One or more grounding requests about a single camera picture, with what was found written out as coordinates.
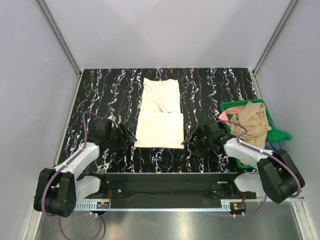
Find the cream white t shirt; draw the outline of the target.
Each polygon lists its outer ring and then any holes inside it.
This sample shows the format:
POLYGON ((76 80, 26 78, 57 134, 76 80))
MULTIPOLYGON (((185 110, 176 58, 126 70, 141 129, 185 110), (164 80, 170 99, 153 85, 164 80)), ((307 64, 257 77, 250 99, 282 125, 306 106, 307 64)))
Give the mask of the cream white t shirt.
POLYGON ((184 115, 179 82, 143 79, 134 143, 136 148, 183 149, 184 115))

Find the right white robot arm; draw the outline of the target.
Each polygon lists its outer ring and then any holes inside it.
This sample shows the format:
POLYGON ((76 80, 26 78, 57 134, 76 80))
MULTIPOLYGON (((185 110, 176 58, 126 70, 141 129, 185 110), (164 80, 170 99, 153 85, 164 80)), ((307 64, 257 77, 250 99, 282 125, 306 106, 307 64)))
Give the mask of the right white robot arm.
POLYGON ((241 173, 227 185, 228 195, 232 198, 252 192, 264 194, 280 204, 288 198, 297 198, 305 186, 305 180, 287 151, 272 151, 246 143, 240 137, 226 133, 218 122, 197 126, 182 145, 192 147, 194 156, 204 158, 214 151, 243 160, 256 170, 241 173))

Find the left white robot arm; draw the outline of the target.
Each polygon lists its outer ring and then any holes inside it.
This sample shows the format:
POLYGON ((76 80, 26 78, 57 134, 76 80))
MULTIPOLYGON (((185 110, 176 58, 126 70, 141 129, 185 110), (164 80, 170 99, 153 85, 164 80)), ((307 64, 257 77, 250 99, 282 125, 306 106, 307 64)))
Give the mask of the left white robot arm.
POLYGON ((100 173, 83 171, 105 151, 118 152, 137 139, 122 123, 102 118, 84 132, 78 150, 54 168, 44 168, 38 177, 33 209, 47 216, 67 218, 77 201, 94 195, 103 198, 108 193, 106 178, 100 173))

